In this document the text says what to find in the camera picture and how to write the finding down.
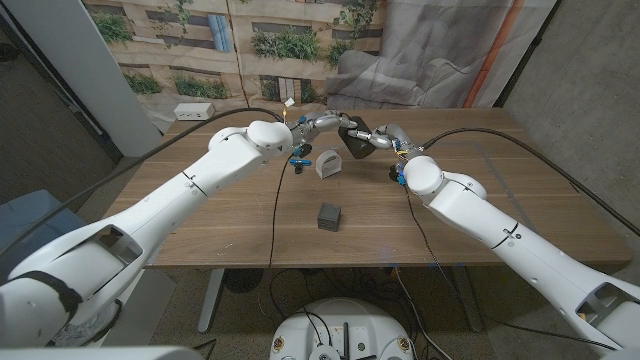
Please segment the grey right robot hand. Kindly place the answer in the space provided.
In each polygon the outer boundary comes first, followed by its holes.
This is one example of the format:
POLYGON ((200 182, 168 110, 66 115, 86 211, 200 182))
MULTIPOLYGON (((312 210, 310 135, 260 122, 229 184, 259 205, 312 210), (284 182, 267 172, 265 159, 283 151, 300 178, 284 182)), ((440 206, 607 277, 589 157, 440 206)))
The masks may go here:
POLYGON ((378 149, 393 149, 400 158, 406 160, 422 155, 422 150, 395 123, 380 126, 375 130, 347 130, 343 141, 356 159, 363 159, 378 149))

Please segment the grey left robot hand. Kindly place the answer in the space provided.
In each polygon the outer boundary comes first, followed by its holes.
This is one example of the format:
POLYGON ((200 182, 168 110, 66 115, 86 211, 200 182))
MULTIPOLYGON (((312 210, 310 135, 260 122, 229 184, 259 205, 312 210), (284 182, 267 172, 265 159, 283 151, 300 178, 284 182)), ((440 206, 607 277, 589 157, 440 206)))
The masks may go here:
POLYGON ((320 133, 338 128, 355 130, 358 124, 337 110, 316 111, 304 114, 288 125, 293 145, 311 143, 320 133))

